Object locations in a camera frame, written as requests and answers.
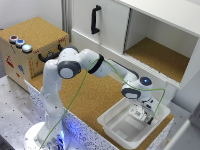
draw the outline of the cabinet handle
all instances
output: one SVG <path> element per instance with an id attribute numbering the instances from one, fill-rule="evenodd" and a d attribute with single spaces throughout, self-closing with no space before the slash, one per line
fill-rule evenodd
<path id="1" fill-rule="evenodd" d="M 61 52 L 62 49 L 63 49 L 63 48 L 61 47 L 60 44 L 58 44 L 58 49 L 60 50 L 60 52 Z M 60 52 L 57 52 L 57 53 L 55 53 L 55 54 L 53 54 L 53 55 L 51 55 L 51 56 L 47 56 L 47 57 L 43 57 L 42 54 L 38 54 L 38 58 L 39 58 L 42 62 L 47 62 L 47 61 L 50 60 L 50 59 L 54 59 L 54 58 L 58 57 L 59 54 L 60 54 Z"/>
<path id="2" fill-rule="evenodd" d="M 96 5 L 96 8 L 92 10 L 92 24 L 91 24 L 92 34 L 96 34 L 100 31 L 98 28 L 96 28 L 96 12 L 98 10 L 101 10 L 101 7 L 98 5 Z"/>

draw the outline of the wooden box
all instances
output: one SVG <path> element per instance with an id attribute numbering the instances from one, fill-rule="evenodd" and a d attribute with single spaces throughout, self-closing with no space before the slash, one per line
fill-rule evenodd
<path id="1" fill-rule="evenodd" d="M 22 49 L 10 44 L 9 38 L 12 35 L 25 40 L 33 51 L 23 53 Z M 0 50 L 7 75 L 28 90 L 24 79 L 28 81 L 43 71 L 44 62 L 38 54 L 49 57 L 59 52 L 59 44 L 61 47 L 69 44 L 68 34 L 39 17 L 0 31 Z"/>

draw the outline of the open cabinet compartment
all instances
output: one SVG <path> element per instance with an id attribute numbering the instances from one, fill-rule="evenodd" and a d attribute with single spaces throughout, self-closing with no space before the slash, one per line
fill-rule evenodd
<path id="1" fill-rule="evenodd" d="M 131 9 L 124 55 L 182 88 L 198 72 L 199 37 Z"/>

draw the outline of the cabinet shelf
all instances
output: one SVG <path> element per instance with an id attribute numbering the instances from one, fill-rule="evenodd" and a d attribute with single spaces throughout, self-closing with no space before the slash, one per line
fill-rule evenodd
<path id="1" fill-rule="evenodd" d="M 178 82 L 181 82 L 190 60 L 149 38 L 144 38 L 125 53 Z"/>

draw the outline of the cork board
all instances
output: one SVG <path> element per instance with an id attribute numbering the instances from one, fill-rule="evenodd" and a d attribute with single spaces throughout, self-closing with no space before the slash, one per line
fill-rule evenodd
<path id="1" fill-rule="evenodd" d="M 8 43 L 12 35 L 17 35 L 19 39 L 25 40 L 26 44 L 32 46 L 33 50 L 37 50 L 64 36 L 68 36 L 66 32 L 40 17 L 32 18 L 0 31 L 0 37 Z"/>
<path id="2" fill-rule="evenodd" d="M 63 80 L 62 90 L 59 94 L 64 107 L 69 105 L 70 101 L 76 94 L 85 73 L 86 71 L 82 70 L 81 73 L 75 78 Z M 37 77 L 31 79 L 29 83 L 36 89 L 40 90 L 43 83 L 43 75 L 38 75 Z M 70 111 L 108 141 L 123 150 L 124 148 L 119 146 L 105 134 L 102 126 L 97 122 L 97 118 L 100 115 L 102 115 L 122 98 L 121 83 L 109 76 L 97 78 L 88 74 L 79 95 L 70 108 Z M 173 115 L 168 115 L 166 119 L 143 141 L 143 143 L 136 150 L 145 150 L 172 119 Z"/>
<path id="3" fill-rule="evenodd" d="M 149 38 L 144 38 L 125 53 L 178 82 L 181 82 L 190 60 Z"/>

